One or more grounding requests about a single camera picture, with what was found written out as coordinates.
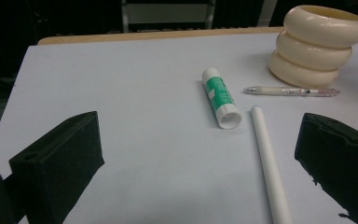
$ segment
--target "table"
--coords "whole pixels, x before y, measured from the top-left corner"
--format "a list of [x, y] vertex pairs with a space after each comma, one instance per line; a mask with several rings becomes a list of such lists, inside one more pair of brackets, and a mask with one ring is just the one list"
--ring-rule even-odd
[[181, 38], [209, 35], [244, 35], [244, 34], [267, 34], [279, 33], [284, 28], [279, 27], [250, 27], [239, 29], [214, 29], [214, 30], [193, 30], [193, 31], [172, 31], [172, 32], [144, 32], [132, 34], [115, 35], [72, 35], [72, 36], [53, 36], [39, 40], [38, 45], [51, 44], [73, 44], [73, 43], [93, 43], [123, 40], [146, 40], [161, 38]]
[[[65, 223], [270, 223], [250, 116], [259, 105], [294, 223], [352, 223], [294, 151], [305, 112], [358, 130], [358, 44], [332, 86], [339, 96], [255, 96], [241, 91], [285, 85], [267, 68], [277, 33], [216, 32], [57, 37], [30, 47], [0, 123], [0, 174], [60, 122], [96, 110], [106, 164]], [[242, 113], [236, 129], [218, 128], [200, 81], [208, 67], [219, 70]]]

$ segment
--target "glue stick label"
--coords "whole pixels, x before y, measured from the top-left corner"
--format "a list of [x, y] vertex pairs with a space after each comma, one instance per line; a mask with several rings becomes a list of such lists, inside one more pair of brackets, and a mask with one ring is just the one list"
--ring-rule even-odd
[[205, 90], [208, 92], [208, 97], [211, 101], [213, 111], [221, 105], [234, 104], [234, 101], [229, 94], [225, 83], [221, 77], [211, 77], [205, 83]]

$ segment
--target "white cylinder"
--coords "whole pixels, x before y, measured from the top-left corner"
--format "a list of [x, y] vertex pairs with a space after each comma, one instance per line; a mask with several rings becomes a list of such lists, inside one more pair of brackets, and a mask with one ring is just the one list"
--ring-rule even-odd
[[215, 68], [208, 68], [202, 73], [202, 83], [208, 93], [217, 123], [222, 129], [233, 129], [242, 120], [234, 100]]
[[252, 107], [252, 120], [255, 126], [258, 150], [263, 166], [264, 179], [266, 181], [269, 207], [271, 209], [274, 224], [291, 224], [292, 217], [284, 193], [281, 174], [278, 163], [269, 139], [269, 131], [264, 119], [263, 111], [257, 105]]

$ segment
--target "foam ring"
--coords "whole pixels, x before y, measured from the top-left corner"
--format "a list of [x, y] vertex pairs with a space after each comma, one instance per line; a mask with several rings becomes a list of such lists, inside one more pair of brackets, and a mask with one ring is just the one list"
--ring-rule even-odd
[[283, 58], [318, 70], [338, 68], [348, 61], [352, 53], [351, 47], [345, 49], [319, 47], [295, 39], [286, 31], [278, 35], [276, 47]]
[[277, 50], [272, 52], [268, 67], [279, 79], [310, 89], [326, 88], [338, 77], [338, 69], [322, 71], [305, 68], [285, 60]]
[[331, 7], [293, 7], [284, 17], [289, 35], [328, 48], [347, 48], [358, 43], [358, 16]]

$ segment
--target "pen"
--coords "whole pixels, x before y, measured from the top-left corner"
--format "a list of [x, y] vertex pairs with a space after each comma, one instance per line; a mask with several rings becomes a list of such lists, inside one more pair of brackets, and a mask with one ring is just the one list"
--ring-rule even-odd
[[340, 93], [335, 89], [311, 90], [306, 88], [285, 87], [249, 87], [243, 89], [244, 93], [253, 95], [280, 95], [280, 96], [336, 96]]

